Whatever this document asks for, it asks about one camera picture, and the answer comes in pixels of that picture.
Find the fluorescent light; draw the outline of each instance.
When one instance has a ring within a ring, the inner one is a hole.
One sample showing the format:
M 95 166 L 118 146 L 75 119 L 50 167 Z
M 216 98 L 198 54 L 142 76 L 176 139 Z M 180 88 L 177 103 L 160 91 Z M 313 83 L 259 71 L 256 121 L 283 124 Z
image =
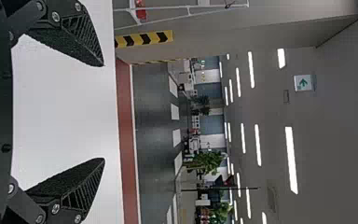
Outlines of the fluorescent light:
M 246 153 L 246 140 L 245 140 L 245 125 L 241 123 L 241 140 L 242 140 L 242 152 L 243 154 Z
M 223 68 L 222 63 L 219 63 L 219 69 L 220 69 L 220 77 L 223 78 Z
M 255 124 L 255 149 L 257 154 L 257 164 L 261 166 L 261 150 L 260 150 L 260 131 L 258 124 Z
M 249 62 L 249 73 L 251 76 L 251 87 L 255 87 L 255 70 L 253 67 L 253 54 L 251 51 L 248 52 L 248 62 Z
M 232 189 L 229 190 L 229 205 L 232 205 Z
M 227 139 L 227 123 L 225 122 L 225 138 Z
M 234 103 L 234 94 L 232 93 L 232 81 L 229 80 L 229 97 L 231 99 L 231 103 Z
M 227 171 L 228 171 L 228 174 L 230 175 L 231 174 L 231 168 L 230 168 L 230 165 L 229 165 L 229 157 L 227 157 Z
M 226 92 L 226 105 L 228 105 L 228 91 L 227 91 L 227 87 L 225 87 L 225 92 Z
M 231 124 L 228 123 L 228 142 L 231 142 Z
M 284 49 L 278 49 L 278 63 L 279 63 L 279 68 L 283 68 L 286 66 L 286 58 L 284 55 Z
M 294 194 L 298 194 L 295 141 L 293 138 L 293 128 L 285 127 L 284 130 L 286 132 L 286 147 L 287 147 L 287 160 L 289 164 L 290 190 Z
M 264 212 L 261 213 L 261 219 L 263 220 L 263 224 L 267 224 L 267 216 Z
M 238 221 L 237 201 L 234 201 L 235 220 Z
M 238 89 L 238 97 L 241 97 L 241 78 L 240 78 L 240 69 L 237 67 L 237 89 Z
M 238 197 L 241 197 L 241 177 L 240 177 L 240 173 L 237 173 L 237 186 L 238 186 Z
M 246 204 L 248 209 L 248 218 L 251 219 L 252 218 L 251 193 L 248 189 L 246 190 Z

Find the potted plant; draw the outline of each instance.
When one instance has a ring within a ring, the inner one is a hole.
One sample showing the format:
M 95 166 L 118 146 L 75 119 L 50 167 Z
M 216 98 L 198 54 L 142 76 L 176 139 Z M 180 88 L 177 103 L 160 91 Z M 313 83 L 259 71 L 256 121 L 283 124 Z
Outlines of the potted plant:
M 228 214 L 232 210 L 232 206 L 228 203 L 217 203 L 211 210 L 211 217 L 209 218 L 212 224 L 225 224 L 228 219 Z
M 185 165 L 188 169 L 204 169 L 206 175 L 209 173 L 216 175 L 217 168 L 226 158 L 226 155 L 221 152 L 199 153 L 194 157 L 193 161 L 186 162 Z
M 192 115 L 197 116 L 201 114 L 204 116 L 208 116 L 209 113 L 211 112 L 209 96 L 202 95 L 198 97 L 192 97 L 191 102 L 192 102 L 191 105 Z

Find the gray floor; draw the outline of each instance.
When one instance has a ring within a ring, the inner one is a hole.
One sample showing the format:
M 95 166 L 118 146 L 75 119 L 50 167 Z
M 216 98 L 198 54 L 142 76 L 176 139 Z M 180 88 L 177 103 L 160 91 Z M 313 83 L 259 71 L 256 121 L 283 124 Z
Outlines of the gray floor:
M 175 193 L 174 159 L 183 149 L 172 146 L 172 131 L 185 136 L 188 110 L 183 94 L 169 90 L 166 63 L 133 66 L 136 144 L 142 223 L 166 223 Z M 172 120 L 171 104 L 180 107 L 180 120 Z
M 226 108 L 231 122 L 230 158 L 243 186 L 251 192 L 253 217 L 246 196 L 238 197 L 245 223 L 358 223 L 358 22 L 317 49 L 287 49 L 287 66 L 278 68 L 277 52 L 254 51 L 255 88 L 251 89 L 247 52 L 222 57 L 223 87 L 233 81 L 234 104 Z M 241 71 L 237 95 L 235 68 Z M 315 92 L 294 91 L 294 75 L 317 78 Z M 283 103 L 289 90 L 290 104 Z M 241 123 L 247 153 L 241 152 Z M 263 166 L 256 164 L 254 125 L 260 126 Z M 284 127 L 294 128 L 299 194 L 289 188 Z M 277 190 L 278 214 L 268 207 L 267 186 Z

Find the screw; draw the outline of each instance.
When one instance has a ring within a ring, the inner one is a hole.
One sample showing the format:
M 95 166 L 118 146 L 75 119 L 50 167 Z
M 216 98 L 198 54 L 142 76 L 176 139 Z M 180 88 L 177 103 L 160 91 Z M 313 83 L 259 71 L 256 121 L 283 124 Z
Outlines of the screw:
M 11 144 L 4 144 L 1 148 L 3 153 L 8 153 L 11 151 Z
M 36 219 L 36 224 L 40 224 L 40 223 L 42 223 L 42 221 L 43 221 L 43 216 L 39 215 Z
M 75 217 L 75 224 L 79 224 L 80 221 L 81 221 L 81 215 L 77 215 L 77 216 Z
M 76 11 L 81 11 L 81 5 L 80 3 L 75 3 Z
M 37 9 L 43 11 L 43 4 L 41 2 L 36 2 Z
M 58 212 L 60 212 L 60 205 L 56 203 L 56 204 L 54 204 L 53 209 L 51 210 L 51 213 L 53 215 L 57 215 Z
M 13 33 L 11 33 L 11 31 L 8 32 L 8 37 L 9 37 L 10 41 L 14 40 L 14 35 L 13 35 Z
M 51 14 L 51 17 L 53 18 L 53 20 L 54 20 L 55 22 L 59 22 L 59 21 L 61 20 L 60 14 L 58 14 L 58 12 L 53 12 L 53 13 Z
M 14 184 L 9 184 L 8 185 L 8 194 L 12 194 L 14 192 Z

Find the yellow and black hazard stripe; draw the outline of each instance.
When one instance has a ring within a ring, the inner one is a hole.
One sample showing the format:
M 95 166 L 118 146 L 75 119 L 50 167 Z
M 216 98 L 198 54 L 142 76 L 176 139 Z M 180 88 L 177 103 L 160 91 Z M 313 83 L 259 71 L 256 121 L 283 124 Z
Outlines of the yellow and black hazard stripe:
M 155 61 L 149 61 L 144 63 L 133 63 L 134 65 L 141 65 L 141 64 L 151 64 L 151 63 L 173 63 L 176 61 L 181 61 L 186 59 L 170 59 L 170 60 L 155 60 Z
M 173 42 L 172 30 L 115 36 L 115 49 Z

